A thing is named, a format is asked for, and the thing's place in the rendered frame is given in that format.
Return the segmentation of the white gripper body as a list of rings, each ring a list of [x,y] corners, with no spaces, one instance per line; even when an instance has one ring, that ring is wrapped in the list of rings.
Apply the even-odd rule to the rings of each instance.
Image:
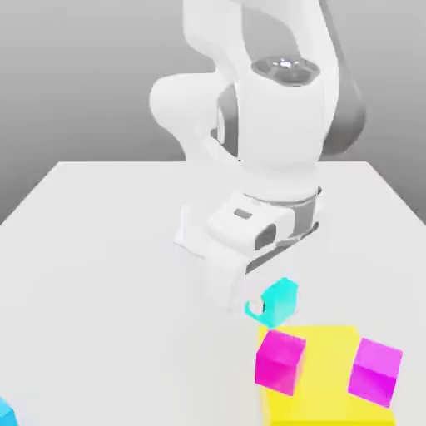
[[[205,253],[207,297],[223,310],[241,310],[275,282],[290,278],[292,262],[319,225],[316,221],[303,234],[268,245],[259,254],[246,254],[212,239]]]

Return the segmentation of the small cyan cube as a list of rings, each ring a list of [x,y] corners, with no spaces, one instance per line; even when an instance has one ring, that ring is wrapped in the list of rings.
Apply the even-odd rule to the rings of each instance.
[[[267,328],[276,329],[295,312],[298,288],[294,281],[282,278],[261,294],[262,311],[247,301],[245,313]]]

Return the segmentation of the small magenta cube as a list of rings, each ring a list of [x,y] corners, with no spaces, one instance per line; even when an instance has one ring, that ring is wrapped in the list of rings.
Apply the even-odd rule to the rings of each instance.
[[[301,374],[306,340],[269,330],[255,357],[255,383],[293,396]]]

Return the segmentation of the small violet cube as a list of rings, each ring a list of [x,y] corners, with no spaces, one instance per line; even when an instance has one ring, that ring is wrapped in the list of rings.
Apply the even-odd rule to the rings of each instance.
[[[362,338],[349,377],[348,392],[389,408],[402,357],[400,349]]]

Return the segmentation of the small blue cube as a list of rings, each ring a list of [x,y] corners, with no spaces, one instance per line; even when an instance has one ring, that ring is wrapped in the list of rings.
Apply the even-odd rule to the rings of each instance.
[[[0,397],[0,426],[18,426],[12,407]]]

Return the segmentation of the large yellow box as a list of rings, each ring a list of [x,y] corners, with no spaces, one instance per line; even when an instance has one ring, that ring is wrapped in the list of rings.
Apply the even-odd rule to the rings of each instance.
[[[272,329],[259,329],[259,344]],[[348,392],[360,340],[354,326],[280,326],[306,340],[293,396],[260,386],[262,426],[396,426],[390,408]]]

